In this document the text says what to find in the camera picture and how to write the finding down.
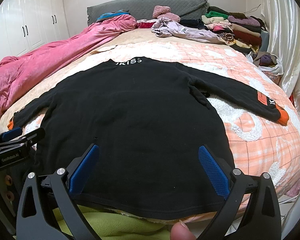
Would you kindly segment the person's right hand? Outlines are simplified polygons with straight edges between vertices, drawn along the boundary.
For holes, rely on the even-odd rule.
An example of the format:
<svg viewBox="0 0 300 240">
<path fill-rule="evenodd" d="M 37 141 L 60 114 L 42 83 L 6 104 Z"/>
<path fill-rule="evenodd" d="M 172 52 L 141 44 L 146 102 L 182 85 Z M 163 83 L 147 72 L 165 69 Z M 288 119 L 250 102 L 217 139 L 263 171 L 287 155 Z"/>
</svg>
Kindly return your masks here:
<svg viewBox="0 0 300 240">
<path fill-rule="evenodd" d="M 196 237 L 187 225 L 179 220 L 170 230 L 170 240 L 196 240 Z"/>
</svg>

